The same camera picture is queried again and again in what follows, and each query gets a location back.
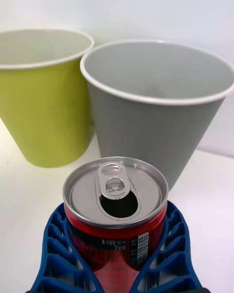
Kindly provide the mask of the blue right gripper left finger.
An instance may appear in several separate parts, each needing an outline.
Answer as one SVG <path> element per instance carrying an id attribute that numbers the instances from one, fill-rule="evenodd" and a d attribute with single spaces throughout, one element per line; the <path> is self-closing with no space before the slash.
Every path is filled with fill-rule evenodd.
<path id="1" fill-rule="evenodd" d="M 72 245 L 63 204 L 51 214 L 45 227 L 40 268 L 30 292 L 104 292 L 94 272 Z"/>

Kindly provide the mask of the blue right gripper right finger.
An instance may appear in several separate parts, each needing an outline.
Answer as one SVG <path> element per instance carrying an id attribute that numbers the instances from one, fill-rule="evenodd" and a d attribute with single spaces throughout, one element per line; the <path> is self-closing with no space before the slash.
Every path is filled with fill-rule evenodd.
<path id="1" fill-rule="evenodd" d="M 179 209 L 168 202 L 161 241 L 136 277 L 132 293 L 187 293 L 201 290 L 193 269 L 190 233 Z"/>

